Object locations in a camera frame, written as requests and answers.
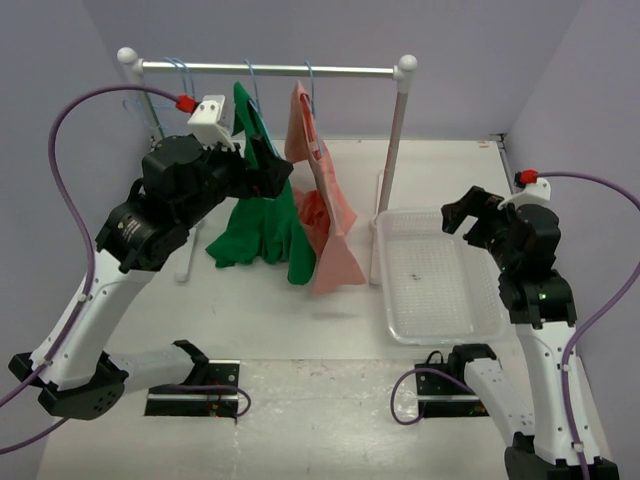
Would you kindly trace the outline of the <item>pink t shirt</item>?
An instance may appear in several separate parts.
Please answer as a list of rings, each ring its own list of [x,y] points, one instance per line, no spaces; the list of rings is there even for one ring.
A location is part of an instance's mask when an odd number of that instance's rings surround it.
[[[306,162],[315,181],[313,190],[294,190],[298,218],[317,257],[313,294],[364,284],[365,276],[347,243],[357,215],[339,186],[330,152],[316,127],[311,95],[300,82],[291,94],[285,157],[293,164]]]

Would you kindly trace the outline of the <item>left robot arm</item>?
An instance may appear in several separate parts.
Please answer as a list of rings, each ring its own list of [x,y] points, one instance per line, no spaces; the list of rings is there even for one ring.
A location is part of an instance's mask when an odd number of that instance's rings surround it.
[[[249,146],[254,161],[238,144],[204,147],[192,135],[172,136],[143,157],[141,178],[89,246],[91,264],[68,318],[9,363],[19,380],[39,388],[48,414],[88,421],[125,394],[157,387],[195,393],[206,385],[209,359],[187,340],[135,355],[105,347],[134,299],[209,212],[228,198],[283,192],[292,164],[262,135],[250,136]]]

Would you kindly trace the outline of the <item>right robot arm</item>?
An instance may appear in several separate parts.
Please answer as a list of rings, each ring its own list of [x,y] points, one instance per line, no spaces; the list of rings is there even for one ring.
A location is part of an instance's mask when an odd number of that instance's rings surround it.
[[[570,344],[577,331],[573,292],[554,268],[561,239],[557,215],[478,186],[441,213],[448,234],[474,218],[463,238],[495,261],[499,296],[526,360],[531,410],[483,345],[446,368],[448,385],[459,393],[472,390],[498,428],[508,477],[619,478],[617,465],[601,453],[582,403],[579,360]]]

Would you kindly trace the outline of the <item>blue hanger of pink shirt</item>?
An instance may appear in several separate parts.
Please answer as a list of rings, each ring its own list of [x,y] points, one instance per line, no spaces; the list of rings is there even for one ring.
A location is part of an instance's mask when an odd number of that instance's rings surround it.
[[[304,65],[308,71],[308,75],[309,75],[309,80],[310,80],[310,99],[309,99],[309,106],[311,109],[311,114],[312,114],[312,118],[314,120],[317,119],[317,111],[316,111],[316,103],[315,103],[315,99],[316,99],[316,80],[315,80],[315,73],[314,73],[314,68],[311,64],[310,61],[305,60]]]

